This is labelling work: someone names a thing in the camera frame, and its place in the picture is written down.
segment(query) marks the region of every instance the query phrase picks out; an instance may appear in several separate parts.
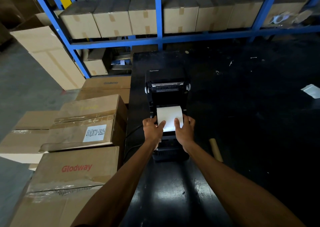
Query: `metal shelving unit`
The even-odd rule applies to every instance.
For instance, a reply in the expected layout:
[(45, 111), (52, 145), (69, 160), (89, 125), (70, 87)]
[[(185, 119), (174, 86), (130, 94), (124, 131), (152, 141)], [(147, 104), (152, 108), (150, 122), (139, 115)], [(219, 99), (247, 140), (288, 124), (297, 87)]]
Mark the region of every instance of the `metal shelving unit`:
[[(200, 41), (200, 40), (213, 40), (213, 39), (229, 39), (229, 38), (249, 38), (249, 41), (253, 41), (256, 36), (267, 36), (275, 34), (293, 34), (293, 33), (308, 33), (308, 32), (320, 32), (320, 25), (306, 26), (292, 29), (277, 29), (277, 28), (266, 28), (261, 29), (261, 25), (264, 22), (274, 0), (265, 0), (262, 7), (250, 29), (244, 31), (221, 31), (214, 33), (204, 32), (202, 34), (193, 35), (176, 35), (176, 36), (166, 36), (163, 34), (163, 23), (162, 23), (162, 8), (161, 0), (156, 1), (156, 19), (157, 19), (157, 37), (155, 38), (140, 38), (136, 39), (135, 36), (130, 36), (129, 39), (123, 40), (107, 40), (107, 41), (89, 41), (89, 42), (75, 42), (66, 36), (63, 32), (64, 25), (62, 21), (57, 18), (54, 14), (50, 5), (46, 0), (38, 0), (42, 9), (45, 11), (49, 19), (51, 20), (54, 28), (61, 37), (63, 43), (65, 44), (67, 50), (70, 52), (71, 56), (74, 58), (75, 62), (78, 64), (79, 68), (83, 72), (86, 78), (90, 78), (90, 74), (87, 71), (85, 65), (81, 61), (76, 49), (85, 48), (101, 48), (101, 47), (122, 47), (122, 46), (133, 46), (133, 45), (149, 45), (157, 44), (158, 50), (162, 50), (164, 43), (176, 43), (176, 42), (190, 42), (190, 41)], [(319, 0), (310, 0), (307, 6), (315, 6)], [(61, 3), (59, 0), (55, 0), (57, 6), (61, 8)]]

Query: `person's left hand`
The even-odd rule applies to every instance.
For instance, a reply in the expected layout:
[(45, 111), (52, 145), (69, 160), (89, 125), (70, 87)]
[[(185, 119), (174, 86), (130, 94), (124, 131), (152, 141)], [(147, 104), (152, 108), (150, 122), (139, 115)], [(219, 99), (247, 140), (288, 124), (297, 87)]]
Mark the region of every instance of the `person's left hand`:
[(158, 148), (158, 144), (162, 138), (163, 128), (165, 126), (165, 121), (162, 121), (159, 125), (155, 124), (157, 121), (157, 116), (154, 118), (147, 118), (142, 121), (143, 123), (143, 131), (145, 141), (150, 141), (156, 143), (156, 148)]

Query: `white paper scrap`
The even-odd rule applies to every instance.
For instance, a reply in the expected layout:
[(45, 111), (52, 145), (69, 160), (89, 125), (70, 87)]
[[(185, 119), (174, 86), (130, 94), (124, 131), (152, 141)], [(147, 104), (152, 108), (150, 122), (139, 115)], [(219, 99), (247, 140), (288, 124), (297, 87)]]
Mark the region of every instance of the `white paper scrap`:
[(309, 96), (312, 96), (314, 99), (320, 98), (320, 88), (316, 87), (314, 84), (307, 85), (301, 89)]
[(180, 127), (182, 128), (183, 126), (182, 109), (180, 106), (157, 108), (157, 118), (158, 123), (161, 123), (163, 120), (166, 121), (163, 132), (171, 132), (176, 130), (174, 127), (175, 118), (179, 119)]
[(106, 127), (106, 124), (88, 127), (83, 142), (103, 140), (104, 134), (106, 132)]

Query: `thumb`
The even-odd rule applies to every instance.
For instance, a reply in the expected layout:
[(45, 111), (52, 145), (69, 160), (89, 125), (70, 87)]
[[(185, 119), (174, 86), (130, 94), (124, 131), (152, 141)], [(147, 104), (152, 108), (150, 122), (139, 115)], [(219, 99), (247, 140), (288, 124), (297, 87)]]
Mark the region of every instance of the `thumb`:
[(175, 126), (176, 130), (177, 130), (177, 129), (180, 129), (179, 119), (177, 119), (177, 118), (174, 119), (174, 126)]
[(158, 128), (163, 129), (165, 127), (166, 122), (163, 120), (159, 125)]

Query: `concrete floor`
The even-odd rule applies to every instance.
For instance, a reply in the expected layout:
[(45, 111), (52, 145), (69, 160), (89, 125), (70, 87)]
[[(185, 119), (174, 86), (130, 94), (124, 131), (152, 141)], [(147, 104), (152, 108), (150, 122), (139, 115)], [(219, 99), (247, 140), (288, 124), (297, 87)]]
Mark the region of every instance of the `concrete floor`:
[[(0, 141), (26, 111), (59, 110), (76, 98), (78, 90), (65, 92), (19, 43), (0, 52)], [(26, 164), (0, 157), (0, 227), (32, 176)]]

